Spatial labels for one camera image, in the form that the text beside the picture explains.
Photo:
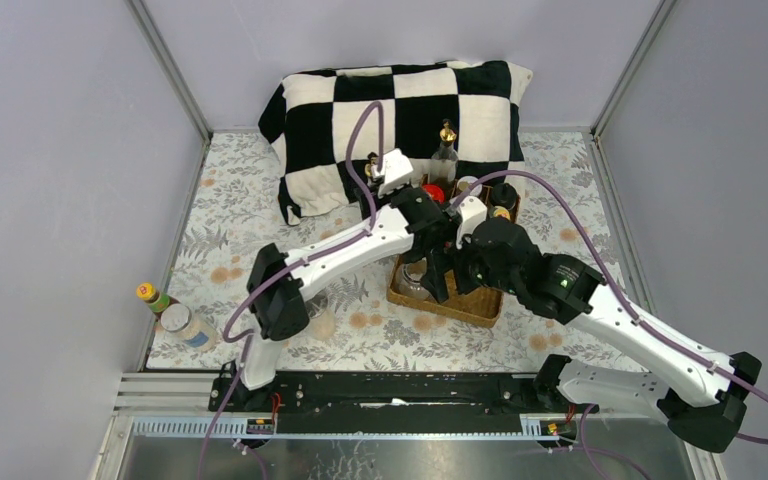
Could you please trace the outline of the glass jar silver lid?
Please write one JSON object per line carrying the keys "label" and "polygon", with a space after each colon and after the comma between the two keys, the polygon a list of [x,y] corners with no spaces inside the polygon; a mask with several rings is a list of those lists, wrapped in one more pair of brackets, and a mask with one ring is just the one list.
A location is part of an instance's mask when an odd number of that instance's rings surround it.
{"label": "glass jar silver lid", "polygon": [[430,294],[421,284],[421,279],[426,271],[427,263],[425,260],[403,263],[397,269],[395,290],[409,298],[427,300]]}

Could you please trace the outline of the red lid chili sauce jar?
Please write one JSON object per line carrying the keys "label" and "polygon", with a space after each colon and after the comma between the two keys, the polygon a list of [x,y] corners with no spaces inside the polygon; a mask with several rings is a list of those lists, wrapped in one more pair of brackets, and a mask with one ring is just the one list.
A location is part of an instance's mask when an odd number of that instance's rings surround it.
{"label": "red lid chili sauce jar", "polygon": [[446,194],[441,187],[434,184],[423,184],[422,189],[437,204],[443,204],[446,201]]}

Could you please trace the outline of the white lid brown sauce jar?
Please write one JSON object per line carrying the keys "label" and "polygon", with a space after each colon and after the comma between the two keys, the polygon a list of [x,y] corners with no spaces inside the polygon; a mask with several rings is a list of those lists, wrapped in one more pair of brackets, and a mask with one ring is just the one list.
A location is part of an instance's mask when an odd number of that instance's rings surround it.
{"label": "white lid brown sauce jar", "polygon": [[456,189],[459,194],[467,193],[477,196],[482,191],[482,185],[477,184],[477,178],[474,176],[463,176],[457,180]]}

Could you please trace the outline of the woven wicker tray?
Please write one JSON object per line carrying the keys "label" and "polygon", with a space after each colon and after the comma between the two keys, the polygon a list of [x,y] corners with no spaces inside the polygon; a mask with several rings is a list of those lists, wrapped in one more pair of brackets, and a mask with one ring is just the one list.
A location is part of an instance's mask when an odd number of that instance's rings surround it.
{"label": "woven wicker tray", "polygon": [[[491,209],[494,207],[489,202],[489,195],[491,190],[492,189],[488,186],[482,186],[481,193],[477,196],[474,196],[480,199],[487,206],[486,220],[491,218],[489,214]],[[445,205],[445,209],[454,217],[454,220],[455,220],[455,215],[456,215],[455,209],[458,206],[458,204],[461,203],[463,200],[464,198],[461,199],[458,197],[457,189],[453,188],[450,194],[446,196],[446,201],[441,205]],[[511,213],[512,222],[516,221],[519,203],[520,203],[520,200],[518,199],[517,205],[511,210],[509,210]],[[455,255],[458,253],[458,251],[459,250],[453,244],[453,248],[451,249],[451,252],[453,253],[454,258],[455,258]],[[473,325],[481,326],[481,327],[492,327],[495,325],[495,322],[499,317],[500,311],[501,311],[502,297],[504,295],[503,292],[495,289],[491,289],[491,288],[480,287],[472,291],[471,293],[459,294],[457,292],[457,288],[455,285],[454,267],[453,267],[453,269],[450,272],[448,272],[446,275],[448,293],[449,293],[449,299],[446,302],[442,304],[438,304],[431,297],[431,295],[427,300],[416,300],[413,298],[409,298],[405,295],[398,293],[395,290],[397,269],[403,263],[406,263],[406,262],[402,259],[402,254],[401,254],[398,256],[394,264],[391,277],[389,280],[389,285],[387,290],[387,299],[390,302],[397,305],[409,307],[412,309],[432,313],[435,315],[441,315],[441,316],[449,317],[452,319],[461,320],[461,321],[464,321]]]}

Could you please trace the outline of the glass cruet gold spout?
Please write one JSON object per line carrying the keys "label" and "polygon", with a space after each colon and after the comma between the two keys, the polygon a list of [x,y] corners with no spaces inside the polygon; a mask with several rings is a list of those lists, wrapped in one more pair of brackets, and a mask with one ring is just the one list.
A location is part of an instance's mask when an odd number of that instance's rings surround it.
{"label": "glass cruet gold spout", "polygon": [[448,192],[455,182],[459,160],[455,149],[457,132],[449,119],[443,120],[439,138],[438,148],[430,159],[428,180],[431,184],[440,187],[444,192]]}

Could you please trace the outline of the black cap shaker bottle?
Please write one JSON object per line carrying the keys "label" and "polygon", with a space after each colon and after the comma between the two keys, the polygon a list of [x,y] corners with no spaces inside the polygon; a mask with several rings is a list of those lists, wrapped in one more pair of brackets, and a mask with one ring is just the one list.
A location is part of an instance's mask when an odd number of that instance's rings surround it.
{"label": "black cap shaker bottle", "polygon": [[519,195],[516,189],[509,183],[503,182],[495,185],[489,195],[489,202],[494,207],[503,207],[511,210],[517,205]]}

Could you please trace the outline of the reflected jar white lid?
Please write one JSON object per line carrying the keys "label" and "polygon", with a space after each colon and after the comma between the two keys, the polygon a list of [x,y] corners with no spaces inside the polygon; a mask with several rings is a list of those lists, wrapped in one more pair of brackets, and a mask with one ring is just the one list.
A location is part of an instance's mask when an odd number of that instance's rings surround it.
{"label": "reflected jar white lid", "polygon": [[215,328],[188,306],[180,303],[170,305],[162,312],[160,325],[184,345],[197,351],[211,350],[218,343]]}

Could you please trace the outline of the reflected green bottle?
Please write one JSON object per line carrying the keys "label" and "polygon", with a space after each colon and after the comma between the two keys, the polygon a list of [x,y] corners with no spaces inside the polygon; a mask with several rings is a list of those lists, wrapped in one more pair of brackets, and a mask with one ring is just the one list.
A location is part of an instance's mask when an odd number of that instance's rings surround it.
{"label": "reflected green bottle", "polygon": [[160,317],[173,304],[173,299],[167,293],[158,290],[149,282],[138,285],[135,294],[156,317]]}

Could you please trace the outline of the green bottle yellow cap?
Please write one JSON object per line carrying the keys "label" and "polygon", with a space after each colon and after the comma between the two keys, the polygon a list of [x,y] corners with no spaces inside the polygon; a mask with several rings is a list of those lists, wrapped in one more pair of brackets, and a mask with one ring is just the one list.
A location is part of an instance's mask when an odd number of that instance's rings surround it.
{"label": "green bottle yellow cap", "polygon": [[494,206],[491,209],[489,216],[491,218],[501,218],[507,221],[511,221],[510,211],[503,206]]}

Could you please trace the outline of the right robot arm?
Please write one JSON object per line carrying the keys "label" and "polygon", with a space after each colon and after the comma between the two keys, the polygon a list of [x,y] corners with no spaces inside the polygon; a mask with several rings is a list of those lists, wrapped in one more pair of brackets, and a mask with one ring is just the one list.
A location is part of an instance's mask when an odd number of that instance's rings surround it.
{"label": "right robot arm", "polygon": [[713,453],[737,437],[748,395],[740,383],[754,383],[761,368],[754,356],[712,350],[645,313],[633,319],[626,297],[601,273],[573,256],[541,252],[507,219],[459,223],[452,253],[457,286],[513,295],[533,314],[588,333],[643,368],[613,370],[551,354],[534,379],[543,410],[569,403],[635,413]]}

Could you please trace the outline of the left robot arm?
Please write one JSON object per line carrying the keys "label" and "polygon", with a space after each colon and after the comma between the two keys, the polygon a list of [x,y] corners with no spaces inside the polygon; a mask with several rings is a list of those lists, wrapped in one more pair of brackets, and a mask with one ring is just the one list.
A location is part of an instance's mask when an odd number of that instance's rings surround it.
{"label": "left robot arm", "polygon": [[461,212],[419,187],[405,187],[364,223],[336,237],[288,252],[269,244],[258,252],[241,306],[257,328],[246,340],[232,398],[248,411],[264,407],[285,340],[310,321],[306,303],[345,274],[386,257],[422,259],[460,238]]}

